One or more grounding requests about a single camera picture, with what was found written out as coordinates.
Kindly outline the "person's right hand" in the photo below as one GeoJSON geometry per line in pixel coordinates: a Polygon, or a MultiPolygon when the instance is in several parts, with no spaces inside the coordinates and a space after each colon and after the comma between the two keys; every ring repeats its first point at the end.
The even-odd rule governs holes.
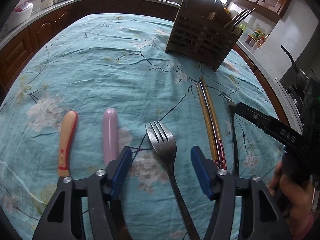
{"type": "Polygon", "coordinates": [[[274,169],[268,189],[272,196],[280,187],[283,194],[292,203],[292,208],[286,222],[293,239],[303,239],[313,226],[311,215],[313,187],[309,181],[305,189],[293,183],[286,174],[282,173],[282,162],[279,161],[274,169]]]}

